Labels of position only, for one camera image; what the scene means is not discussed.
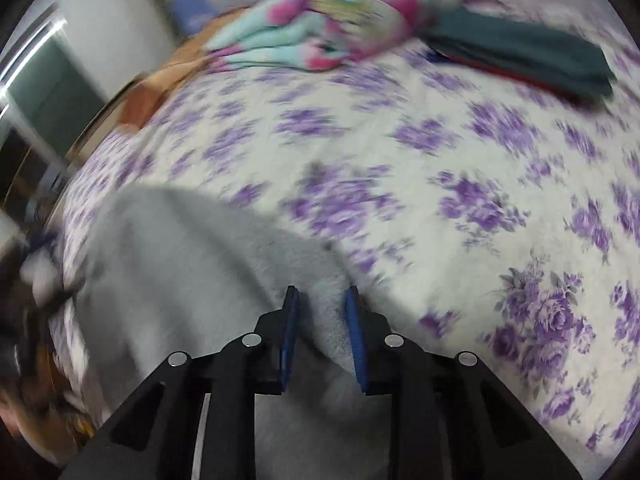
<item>floral bedsheet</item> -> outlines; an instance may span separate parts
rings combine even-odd
[[[598,478],[640,420],[640,54],[566,10],[524,18],[601,44],[614,98],[580,109],[431,64],[418,40],[324,74],[205,74],[70,185],[66,279],[101,201],[131,182],[254,208],[339,243],[425,348],[476,352]]]

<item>white wall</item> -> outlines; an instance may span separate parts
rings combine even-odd
[[[63,33],[79,68],[105,99],[175,49],[151,0],[35,0],[2,53],[53,3],[67,21]]]

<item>pink and turquoise fabric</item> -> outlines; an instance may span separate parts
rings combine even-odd
[[[330,70],[409,38],[461,0],[265,0],[206,44],[211,71],[247,66]]]

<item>gray cloth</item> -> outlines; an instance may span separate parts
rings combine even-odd
[[[295,285],[309,306],[285,395],[256,398],[258,478],[385,477],[390,403],[355,381],[344,292],[355,283],[377,310],[399,310],[340,254],[249,210],[134,186],[105,207],[88,244],[76,315],[111,408],[171,352],[217,352],[250,332]]]

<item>folded clothes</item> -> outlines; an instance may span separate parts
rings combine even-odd
[[[329,70],[396,46],[461,0],[265,0],[207,43],[212,70]]]
[[[593,100],[612,94],[614,75],[601,48],[562,30],[460,8],[441,15],[420,37],[454,61],[565,96]]]

